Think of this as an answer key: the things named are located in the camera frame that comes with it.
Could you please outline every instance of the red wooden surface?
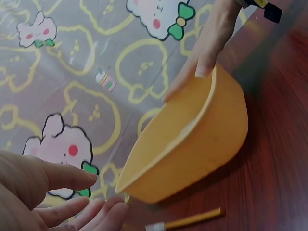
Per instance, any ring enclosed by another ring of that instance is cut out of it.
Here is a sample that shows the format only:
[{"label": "red wooden surface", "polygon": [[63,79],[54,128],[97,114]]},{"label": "red wooden surface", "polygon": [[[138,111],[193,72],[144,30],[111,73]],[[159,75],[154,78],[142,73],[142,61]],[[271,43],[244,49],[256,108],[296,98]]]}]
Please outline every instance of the red wooden surface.
[{"label": "red wooden surface", "polygon": [[257,10],[219,57],[246,94],[249,132],[242,149],[158,205],[132,199],[124,230],[219,206],[224,218],[179,230],[308,230],[308,3],[272,2],[284,9],[281,23]]}]

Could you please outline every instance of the bowl rim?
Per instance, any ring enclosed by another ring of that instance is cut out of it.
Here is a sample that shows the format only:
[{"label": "bowl rim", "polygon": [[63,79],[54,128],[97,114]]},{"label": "bowl rim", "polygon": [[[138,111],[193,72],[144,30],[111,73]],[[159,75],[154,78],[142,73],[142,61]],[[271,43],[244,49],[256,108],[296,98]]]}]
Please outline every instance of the bowl rim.
[{"label": "bowl rim", "polygon": [[[194,119],[194,121],[192,122],[191,126],[189,126],[182,135],[178,136],[177,138],[175,138],[174,140],[172,140],[167,147],[157,156],[154,158],[153,161],[151,161],[146,167],[144,167],[142,170],[140,170],[137,174],[135,174],[130,180],[128,180],[127,182],[124,182],[122,185],[119,185],[118,183],[121,180],[121,175],[122,173],[124,173],[124,170],[129,162],[129,159],[131,157],[131,153],[134,150],[135,146],[138,145],[138,140],[136,141],[136,143],[134,144],[133,148],[131,149],[131,152],[124,164],[124,167],[122,169],[122,172],[119,176],[119,179],[117,181],[117,184],[115,186],[115,192],[116,193],[120,193],[122,191],[124,191],[128,186],[132,185],[137,179],[139,179],[142,175],[144,175],[147,171],[149,171],[151,168],[153,168],[156,164],[158,164],[164,157],[166,157],[170,152],[172,152],[176,147],[178,147],[185,139],[188,138],[188,136],[191,134],[191,132],[195,129],[195,127],[199,124],[201,118],[204,116],[204,114],[207,112],[210,103],[213,100],[214,94],[216,92],[216,86],[217,86],[217,67],[218,64],[216,64],[212,70],[212,72],[207,76],[210,77],[211,76],[211,88],[210,91],[208,93],[207,99],[204,103],[204,105],[202,106],[201,110],[199,111],[199,113],[197,114],[196,118]],[[147,125],[147,127],[144,129],[146,130],[148,128],[148,126],[155,120],[156,116],[164,109],[164,107],[166,106],[166,104],[163,105],[163,107],[161,108],[161,110],[154,116],[154,118],[149,122],[149,124]]]}]

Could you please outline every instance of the cartoon rabbit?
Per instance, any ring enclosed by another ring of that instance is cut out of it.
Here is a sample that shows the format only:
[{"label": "cartoon rabbit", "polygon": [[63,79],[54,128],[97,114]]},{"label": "cartoon rabbit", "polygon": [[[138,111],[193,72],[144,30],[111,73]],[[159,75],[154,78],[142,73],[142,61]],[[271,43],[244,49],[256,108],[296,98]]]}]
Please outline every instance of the cartoon rabbit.
[{"label": "cartoon rabbit", "polygon": [[152,37],[163,41],[172,35],[181,40],[187,21],[194,18],[195,10],[189,0],[127,0],[126,7],[139,17]]},{"label": "cartoon rabbit", "polygon": [[53,40],[57,35],[57,26],[52,18],[45,18],[43,12],[38,12],[33,24],[19,23],[17,25],[19,32],[19,45],[21,47],[30,47],[34,44],[37,48],[54,46]]},{"label": "cartoon rabbit", "polygon": [[[42,137],[30,137],[23,155],[33,155],[53,163],[71,164],[87,172],[99,174],[98,169],[91,165],[92,144],[85,132],[79,127],[64,124],[60,114],[47,117]],[[91,194],[90,189],[75,192],[66,188],[51,190],[49,193],[63,199],[70,199],[75,193],[87,197]]]}]

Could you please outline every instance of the plastic tablecloth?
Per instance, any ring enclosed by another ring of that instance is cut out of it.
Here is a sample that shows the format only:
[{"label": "plastic tablecloth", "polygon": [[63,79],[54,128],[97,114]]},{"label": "plastic tablecloth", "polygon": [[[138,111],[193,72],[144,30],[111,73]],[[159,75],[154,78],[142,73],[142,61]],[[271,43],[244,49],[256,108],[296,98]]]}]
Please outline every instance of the plastic tablecloth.
[{"label": "plastic tablecloth", "polygon": [[[90,189],[49,192],[43,204],[115,195],[212,3],[0,1],[0,146],[100,175]],[[235,31],[254,10],[241,11]]]}]

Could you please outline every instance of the plastic bowl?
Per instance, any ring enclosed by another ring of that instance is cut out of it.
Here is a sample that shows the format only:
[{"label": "plastic bowl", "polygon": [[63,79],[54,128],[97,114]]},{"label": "plastic bowl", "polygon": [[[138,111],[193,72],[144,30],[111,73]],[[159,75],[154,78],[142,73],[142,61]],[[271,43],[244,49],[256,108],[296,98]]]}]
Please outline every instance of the plastic bowl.
[{"label": "plastic bowl", "polygon": [[116,185],[146,203],[161,201],[232,159],[248,131],[241,86],[216,65],[192,77],[135,143]]}]

